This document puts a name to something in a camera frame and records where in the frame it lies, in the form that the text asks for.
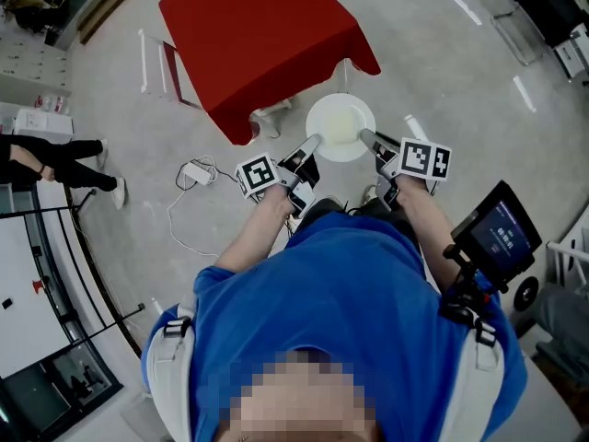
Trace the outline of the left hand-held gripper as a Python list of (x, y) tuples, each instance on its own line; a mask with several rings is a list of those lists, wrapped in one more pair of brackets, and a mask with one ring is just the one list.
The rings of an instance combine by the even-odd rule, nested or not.
[(314, 188), (320, 175), (313, 154), (320, 144), (321, 136), (312, 134), (278, 163), (264, 153), (238, 164), (235, 176), (243, 196), (249, 198), (281, 185), (294, 206), (294, 218), (305, 216), (316, 200)]

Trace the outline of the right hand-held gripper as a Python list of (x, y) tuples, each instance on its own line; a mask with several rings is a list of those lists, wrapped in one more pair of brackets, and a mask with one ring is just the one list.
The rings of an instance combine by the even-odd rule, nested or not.
[(438, 183), (447, 181), (452, 155), (449, 147), (407, 137), (399, 142), (366, 128), (359, 138), (375, 155), (378, 174), (375, 191), (388, 211), (396, 208), (399, 175), (424, 180), (430, 195)]

